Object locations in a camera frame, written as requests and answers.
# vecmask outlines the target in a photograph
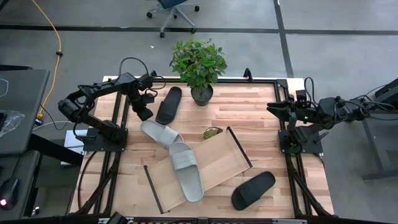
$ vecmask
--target wooden tabletop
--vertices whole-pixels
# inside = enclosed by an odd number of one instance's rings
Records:
[[[289,78],[287,81],[291,94],[304,87],[301,78]],[[171,209],[170,212],[161,215],[143,166],[155,164],[168,157],[169,154],[140,130],[141,121],[130,110],[127,119],[129,137],[126,150],[122,153],[113,211],[132,217],[294,217],[285,158],[280,152],[277,141],[277,131],[280,129],[279,120],[266,110],[267,103],[275,102],[274,86],[270,84],[218,83],[213,85],[214,95],[210,103],[200,107],[194,103],[186,84],[169,83],[164,89],[159,90],[155,103],[148,105],[154,114],[157,113],[160,102],[172,86],[179,86],[183,91],[183,97],[178,107],[177,116],[169,126],[178,131],[184,140],[192,146],[203,140],[203,132],[206,128],[218,126],[225,129],[227,126],[231,126],[252,162],[253,168],[207,190],[200,202],[184,202]],[[99,119],[111,119],[115,98],[116,94],[99,98],[95,116]],[[120,107],[118,123],[120,123],[122,109],[123,106]],[[88,165],[81,187],[83,203],[98,185],[103,157],[104,153],[97,153]],[[88,156],[85,156],[82,168],[87,158]],[[308,188],[324,208],[333,213],[322,163],[312,154],[303,154],[302,159]],[[264,171],[270,171],[275,175],[275,185],[250,207],[240,212],[236,211],[231,204],[233,190]],[[303,197],[298,186],[297,194],[300,208],[304,211]],[[104,191],[103,207],[107,195],[108,187]],[[70,211],[76,210],[77,193],[75,191]]]

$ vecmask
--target concrete floor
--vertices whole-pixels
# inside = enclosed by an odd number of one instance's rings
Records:
[[[72,0],[37,1],[56,25],[160,27],[166,15],[146,18],[155,1]],[[285,29],[306,30],[398,30],[398,1],[394,0],[279,0]],[[185,8],[198,28],[278,29],[273,0],[202,0],[201,11]],[[13,0],[0,12],[0,24],[47,25],[30,1]],[[188,27],[181,19],[171,27]],[[315,94],[340,95],[350,99],[397,78],[398,35],[287,35],[294,77],[313,77]],[[177,40],[192,37],[188,32],[60,32],[62,61],[55,91],[46,105],[55,120],[64,121],[57,102],[78,84],[98,82],[104,75],[116,75],[119,61],[141,58],[159,75],[175,75],[169,68],[172,47]],[[229,77],[240,77],[249,67],[255,77],[286,77],[279,34],[248,32],[198,32],[196,39],[212,38],[226,53]],[[46,68],[53,74],[57,38],[52,31],[0,30],[0,63]],[[136,62],[124,67],[136,75],[144,69]],[[46,126],[36,131],[49,139],[64,138]],[[398,179],[362,181],[362,175],[376,170],[376,163],[361,123],[339,124],[322,141],[326,176],[335,213],[345,218],[398,223]],[[57,161],[46,168],[67,174],[67,183],[42,191],[42,216],[65,213],[78,169],[60,170]]]

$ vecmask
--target potted plant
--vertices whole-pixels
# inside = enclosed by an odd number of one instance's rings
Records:
[[[190,39],[186,43],[179,40],[174,48],[170,66],[180,74],[181,82],[187,82],[199,106],[208,104],[213,96],[210,83],[217,83],[218,76],[225,73],[227,65],[222,50],[211,44],[211,39],[208,42]]]

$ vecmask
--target computer mouse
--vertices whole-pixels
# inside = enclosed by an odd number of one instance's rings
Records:
[[[0,186],[0,208],[10,210],[14,208],[18,201],[18,185],[17,178],[10,178],[4,181]]]

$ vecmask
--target slide sandal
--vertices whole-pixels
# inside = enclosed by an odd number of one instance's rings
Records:
[[[160,103],[159,110],[156,115],[156,122],[159,124],[170,124],[177,114],[178,105],[180,104],[182,90],[173,86],[167,94],[164,101]]]
[[[146,120],[142,122],[141,130],[166,149],[175,142],[184,142],[178,132],[155,121]]]
[[[232,193],[232,205],[238,211],[244,210],[261,198],[275,184],[275,177],[268,171],[239,185]]]
[[[180,181],[185,198],[189,202],[201,200],[204,190],[192,148],[184,142],[176,142],[170,146],[169,152],[174,173]]]

